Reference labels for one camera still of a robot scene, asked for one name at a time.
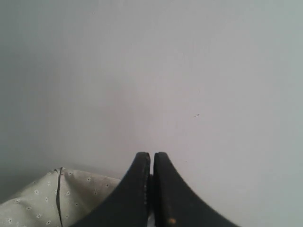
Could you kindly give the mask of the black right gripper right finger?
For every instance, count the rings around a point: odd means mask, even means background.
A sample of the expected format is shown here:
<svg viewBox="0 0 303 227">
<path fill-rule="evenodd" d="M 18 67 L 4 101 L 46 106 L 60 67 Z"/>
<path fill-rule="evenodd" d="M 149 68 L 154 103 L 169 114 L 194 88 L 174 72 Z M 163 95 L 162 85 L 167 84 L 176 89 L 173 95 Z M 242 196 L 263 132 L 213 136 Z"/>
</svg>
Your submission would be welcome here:
<svg viewBox="0 0 303 227">
<path fill-rule="evenodd" d="M 157 227 L 236 226 L 187 185 L 164 152 L 154 156 L 153 210 Z"/>
</svg>

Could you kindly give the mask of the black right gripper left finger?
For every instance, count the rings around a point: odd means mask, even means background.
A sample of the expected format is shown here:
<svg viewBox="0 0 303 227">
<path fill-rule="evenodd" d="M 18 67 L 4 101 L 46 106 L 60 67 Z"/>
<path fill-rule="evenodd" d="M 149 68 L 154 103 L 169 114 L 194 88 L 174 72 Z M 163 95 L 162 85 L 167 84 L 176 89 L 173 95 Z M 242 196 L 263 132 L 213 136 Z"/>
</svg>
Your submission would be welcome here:
<svg viewBox="0 0 303 227">
<path fill-rule="evenodd" d="M 138 152 L 118 186 L 74 227 L 146 227 L 149 216 L 150 155 Z"/>
</svg>

